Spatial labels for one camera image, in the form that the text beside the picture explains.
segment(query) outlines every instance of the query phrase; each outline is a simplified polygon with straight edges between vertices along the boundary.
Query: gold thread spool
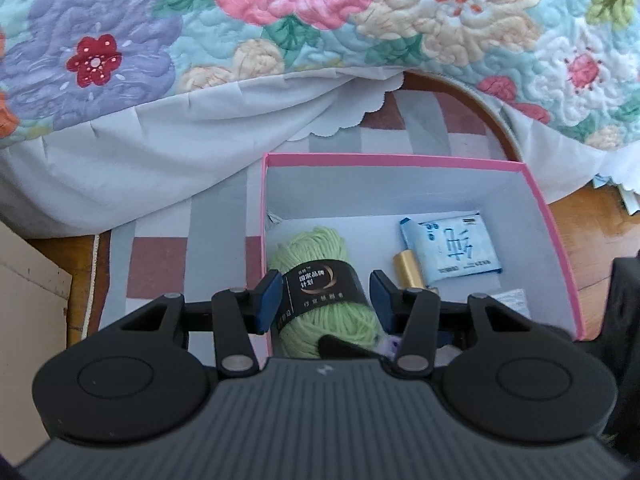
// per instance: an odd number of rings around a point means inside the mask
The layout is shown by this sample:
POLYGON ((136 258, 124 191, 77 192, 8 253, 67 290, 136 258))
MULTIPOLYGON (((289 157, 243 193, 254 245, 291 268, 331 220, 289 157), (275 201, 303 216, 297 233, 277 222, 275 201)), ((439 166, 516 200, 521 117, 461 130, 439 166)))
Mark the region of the gold thread spool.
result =
POLYGON ((422 271, 411 249, 402 251, 394 256, 394 268, 402 288, 426 288, 439 295, 437 288, 424 285, 422 271))

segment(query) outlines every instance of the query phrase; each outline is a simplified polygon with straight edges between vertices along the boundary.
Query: white bed skirt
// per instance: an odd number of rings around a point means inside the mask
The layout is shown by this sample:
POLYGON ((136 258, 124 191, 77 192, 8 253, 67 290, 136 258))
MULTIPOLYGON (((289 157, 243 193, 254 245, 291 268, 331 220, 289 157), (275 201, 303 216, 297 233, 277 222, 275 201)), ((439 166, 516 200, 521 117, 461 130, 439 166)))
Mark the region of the white bed skirt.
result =
MULTIPOLYGON (((23 237, 97 234, 188 198, 288 139, 330 136, 378 110, 396 68, 322 69, 180 94, 0 151, 0 219, 23 237)), ((602 152, 480 97, 548 202, 597 173, 640 190, 640 143, 602 152)))

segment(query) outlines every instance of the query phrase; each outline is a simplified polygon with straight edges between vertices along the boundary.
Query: round black disc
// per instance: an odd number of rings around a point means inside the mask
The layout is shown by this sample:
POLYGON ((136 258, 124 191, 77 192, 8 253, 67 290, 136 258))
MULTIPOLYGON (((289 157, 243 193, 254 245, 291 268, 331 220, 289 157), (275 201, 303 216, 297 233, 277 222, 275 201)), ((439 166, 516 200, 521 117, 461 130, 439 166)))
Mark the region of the round black disc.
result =
POLYGON ((556 338, 518 336, 492 336, 447 367, 451 407, 479 430, 523 443, 601 431, 616 400, 608 370, 556 338))
POLYGON ((33 381, 49 433, 84 444, 158 436, 190 418, 208 392, 194 356, 143 332, 87 339, 46 363, 33 381))

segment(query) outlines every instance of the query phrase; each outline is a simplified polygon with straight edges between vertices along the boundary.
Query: red flower pattern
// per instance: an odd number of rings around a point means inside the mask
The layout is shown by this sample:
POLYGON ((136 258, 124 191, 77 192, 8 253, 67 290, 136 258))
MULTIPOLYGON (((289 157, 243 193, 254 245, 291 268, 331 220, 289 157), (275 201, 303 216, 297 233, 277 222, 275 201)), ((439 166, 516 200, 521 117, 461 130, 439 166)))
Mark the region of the red flower pattern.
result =
POLYGON ((531 119, 540 121, 543 124, 549 124, 551 122, 551 114, 542 106, 538 106, 533 103, 516 102, 518 88, 513 80, 507 76, 492 75, 486 77, 478 83, 478 90, 509 103, 511 106, 516 108, 516 110, 531 119))
POLYGON ((111 79, 111 72, 122 62, 122 54, 111 34, 103 34, 97 40, 85 36, 76 47, 76 54, 66 62, 66 69, 78 72, 76 82, 81 88, 91 83, 102 86, 111 79))

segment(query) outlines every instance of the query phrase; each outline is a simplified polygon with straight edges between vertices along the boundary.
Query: black yarn label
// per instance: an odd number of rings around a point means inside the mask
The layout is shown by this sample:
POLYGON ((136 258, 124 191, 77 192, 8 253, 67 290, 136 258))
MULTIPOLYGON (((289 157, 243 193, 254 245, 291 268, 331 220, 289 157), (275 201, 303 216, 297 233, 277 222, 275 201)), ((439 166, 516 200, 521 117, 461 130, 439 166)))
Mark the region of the black yarn label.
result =
POLYGON ((315 260, 294 267, 283 276, 282 287, 276 316, 278 332, 315 308, 343 301, 367 304, 356 271, 339 260, 315 260))

